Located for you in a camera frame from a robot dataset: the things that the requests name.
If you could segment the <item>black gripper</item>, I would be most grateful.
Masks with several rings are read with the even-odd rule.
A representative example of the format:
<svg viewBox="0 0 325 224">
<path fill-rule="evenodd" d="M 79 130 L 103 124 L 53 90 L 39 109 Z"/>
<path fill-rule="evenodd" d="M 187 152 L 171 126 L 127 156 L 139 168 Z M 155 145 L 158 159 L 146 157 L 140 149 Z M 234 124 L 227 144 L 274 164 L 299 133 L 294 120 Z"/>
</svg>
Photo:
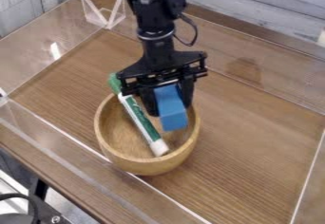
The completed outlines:
<svg viewBox="0 0 325 224">
<path fill-rule="evenodd" d="M 154 89 L 176 84 L 184 107 L 190 107 L 194 83 L 207 75 L 204 51 L 178 50 L 171 36 L 139 36 L 143 53 L 139 59 L 116 73 L 124 95 L 139 94 L 150 116 L 159 116 Z"/>
</svg>

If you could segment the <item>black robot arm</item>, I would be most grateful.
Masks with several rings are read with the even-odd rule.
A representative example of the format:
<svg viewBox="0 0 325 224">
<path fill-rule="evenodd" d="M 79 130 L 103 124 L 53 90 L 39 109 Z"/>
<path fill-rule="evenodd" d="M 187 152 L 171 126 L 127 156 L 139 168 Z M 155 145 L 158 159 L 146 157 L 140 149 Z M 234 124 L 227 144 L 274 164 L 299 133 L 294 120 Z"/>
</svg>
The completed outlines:
<svg viewBox="0 0 325 224">
<path fill-rule="evenodd" d="M 143 53 L 138 61 L 116 73 L 122 93 L 138 95 L 147 113 L 160 115 L 155 90 L 174 84 L 183 106 L 192 101 L 194 83 L 207 75 L 203 51 L 179 51 L 174 43 L 175 21 L 192 20 L 184 16 L 187 0 L 127 0 L 138 21 L 138 39 Z"/>
</svg>

